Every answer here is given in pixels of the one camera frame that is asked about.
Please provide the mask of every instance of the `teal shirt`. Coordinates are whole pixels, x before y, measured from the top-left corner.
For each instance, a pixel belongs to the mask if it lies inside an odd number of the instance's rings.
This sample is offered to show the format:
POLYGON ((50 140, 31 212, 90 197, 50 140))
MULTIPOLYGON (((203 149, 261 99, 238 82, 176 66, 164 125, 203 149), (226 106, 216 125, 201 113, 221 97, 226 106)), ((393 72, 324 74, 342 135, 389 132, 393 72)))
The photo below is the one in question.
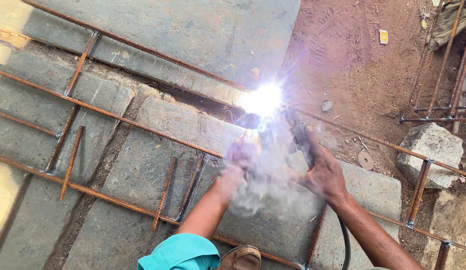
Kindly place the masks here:
POLYGON ((209 270, 219 266, 218 250, 208 239, 175 234, 138 260, 138 270, 209 270))

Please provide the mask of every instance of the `welding cable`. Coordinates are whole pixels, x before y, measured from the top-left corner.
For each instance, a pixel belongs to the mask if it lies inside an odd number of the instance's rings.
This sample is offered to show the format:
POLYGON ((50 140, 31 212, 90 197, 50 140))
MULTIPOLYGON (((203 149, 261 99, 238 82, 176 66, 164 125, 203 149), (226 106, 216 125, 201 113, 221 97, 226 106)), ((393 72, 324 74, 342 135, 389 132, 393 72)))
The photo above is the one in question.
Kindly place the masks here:
POLYGON ((342 228, 343 239, 345 241, 345 260, 343 261, 342 270, 348 270, 350 267, 350 259, 351 259, 351 246, 350 246, 350 235, 348 234, 348 230, 346 229, 346 225, 343 220, 338 217, 338 221, 340 222, 340 227, 342 228))

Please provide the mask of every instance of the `debris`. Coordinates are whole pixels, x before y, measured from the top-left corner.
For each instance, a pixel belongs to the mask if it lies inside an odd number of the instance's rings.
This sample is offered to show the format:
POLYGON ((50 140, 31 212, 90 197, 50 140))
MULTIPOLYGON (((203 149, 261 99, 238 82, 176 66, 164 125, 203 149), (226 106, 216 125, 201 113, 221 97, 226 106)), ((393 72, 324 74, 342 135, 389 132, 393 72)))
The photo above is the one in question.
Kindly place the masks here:
POLYGON ((365 151, 358 153, 358 162, 360 163, 360 166, 367 171, 373 169, 373 159, 370 154, 365 151))
POLYGON ((365 147, 365 149, 368 150, 368 147, 363 143, 363 141, 362 141, 362 139, 361 139, 360 136, 358 136, 358 139, 360 139, 360 142, 361 142, 361 144, 363 144, 363 146, 365 147))
POLYGON ((388 44, 388 32, 380 30, 380 44, 388 44))
POLYGON ((322 111, 322 112, 324 112, 324 111, 327 112, 327 111, 329 111, 332 107, 333 107, 333 101, 327 101, 327 100, 325 100, 325 101, 323 101, 323 102, 321 103, 321 111, 322 111))
POLYGON ((260 76, 260 69, 259 68, 254 68, 250 70, 250 75, 255 78, 255 80, 258 80, 258 76, 260 76))

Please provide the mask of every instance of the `brown shoe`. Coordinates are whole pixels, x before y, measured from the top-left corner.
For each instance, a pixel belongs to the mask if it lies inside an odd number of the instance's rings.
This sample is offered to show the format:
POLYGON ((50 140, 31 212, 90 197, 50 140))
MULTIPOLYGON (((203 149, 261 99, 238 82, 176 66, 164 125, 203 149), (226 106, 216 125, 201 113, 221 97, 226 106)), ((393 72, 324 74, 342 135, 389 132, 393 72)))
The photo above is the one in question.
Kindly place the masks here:
POLYGON ((260 251, 252 245, 230 249, 219 259, 218 270, 260 270, 260 251))

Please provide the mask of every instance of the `hand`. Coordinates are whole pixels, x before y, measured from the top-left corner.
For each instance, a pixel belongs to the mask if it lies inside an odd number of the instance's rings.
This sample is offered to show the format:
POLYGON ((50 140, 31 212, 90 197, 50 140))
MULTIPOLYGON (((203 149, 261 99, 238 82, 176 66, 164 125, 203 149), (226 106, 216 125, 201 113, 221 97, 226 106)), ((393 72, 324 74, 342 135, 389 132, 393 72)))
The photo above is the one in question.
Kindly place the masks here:
POLYGON ((317 133, 311 126, 307 126, 307 137, 312 155, 315 158, 313 168, 309 168, 299 183, 311 192, 325 195, 326 202, 332 206, 345 202, 349 193, 346 190, 343 171, 340 163, 332 154, 320 145, 317 133))

